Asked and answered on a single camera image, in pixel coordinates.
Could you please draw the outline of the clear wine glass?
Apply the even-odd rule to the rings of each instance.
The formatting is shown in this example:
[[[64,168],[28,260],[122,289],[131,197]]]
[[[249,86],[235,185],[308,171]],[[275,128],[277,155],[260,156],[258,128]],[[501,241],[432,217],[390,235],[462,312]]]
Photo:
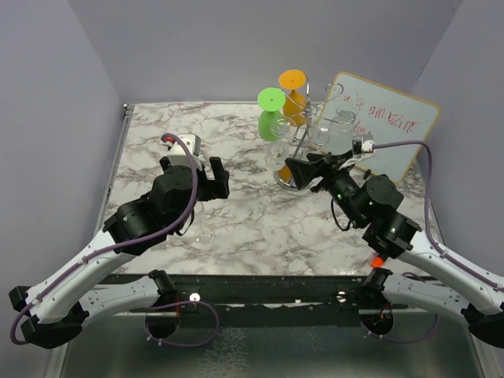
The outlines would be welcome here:
[[[319,151],[327,153],[333,140],[334,128],[329,125],[314,125],[308,131],[309,141]]]
[[[265,165],[269,171],[279,171],[289,156],[289,146],[297,126],[292,118],[279,116],[270,122],[269,127],[275,139],[266,147]]]
[[[195,212],[195,241],[200,244],[209,244],[214,239],[214,231],[207,224],[207,212],[202,202],[197,202],[194,207]]]

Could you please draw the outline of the orange plastic wine glass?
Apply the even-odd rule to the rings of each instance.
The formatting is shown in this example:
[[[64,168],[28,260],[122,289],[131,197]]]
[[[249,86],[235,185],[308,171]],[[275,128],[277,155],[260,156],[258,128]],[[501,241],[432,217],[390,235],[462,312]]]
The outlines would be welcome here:
[[[306,122],[302,115],[306,99],[299,90],[306,84],[306,74],[299,69],[289,69],[279,76],[278,81],[280,87],[286,91],[283,115],[291,118],[296,126],[303,125]]]

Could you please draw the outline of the green plastic wine glass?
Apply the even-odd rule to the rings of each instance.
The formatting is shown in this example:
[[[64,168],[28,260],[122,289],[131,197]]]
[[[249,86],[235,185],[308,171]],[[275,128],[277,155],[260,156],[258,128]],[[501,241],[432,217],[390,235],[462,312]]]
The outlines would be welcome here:
[[[267,141],[275,141],[278,137],[272,133],[271,122],[281,116],[281,110],[286,102],[285,94],[277,87],[267,87],[258,94],[258,105],[262,113],[258,118],[258,134]]]

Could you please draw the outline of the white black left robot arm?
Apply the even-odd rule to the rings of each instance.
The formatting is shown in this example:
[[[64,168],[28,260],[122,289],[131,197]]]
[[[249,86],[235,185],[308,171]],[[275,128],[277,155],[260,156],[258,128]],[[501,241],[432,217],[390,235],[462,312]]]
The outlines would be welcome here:
[[[179,235],[184,223],[194,219],[196,202],[228,198],[229,172],[220,158],[211,157],[209,162],[211,180],[195,164],[171,165],[162,158],[163,173],[152,189],[120,206],[71,261],[33,287],[12,289],[9,300],[18,312],[10,330],[12,343],[53,349],[104,317],[132,309],[162,311],[175,305],[177,289],[161,270],[130,283],[97,286],[113,270],[169,235]]]

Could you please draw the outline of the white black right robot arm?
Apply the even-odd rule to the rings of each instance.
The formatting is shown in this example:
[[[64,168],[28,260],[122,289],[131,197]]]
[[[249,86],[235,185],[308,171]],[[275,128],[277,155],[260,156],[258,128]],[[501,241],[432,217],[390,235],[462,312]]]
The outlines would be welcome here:
[[[503,346],[503,278],[435,241],[428,229],[404,216],[404,199],[385,175],[358,185],[350,175],[350,155],[309,154],[307,160],[286,159],[295,186],[327,191],[379,258],[398,259],[442,282],[407,283],[387,269],[374,268],[361,289],[363,302],[379,308],[385,302],[414,306],[466,324],[479,340]],[[313,180],[319,179],[311,187]]]

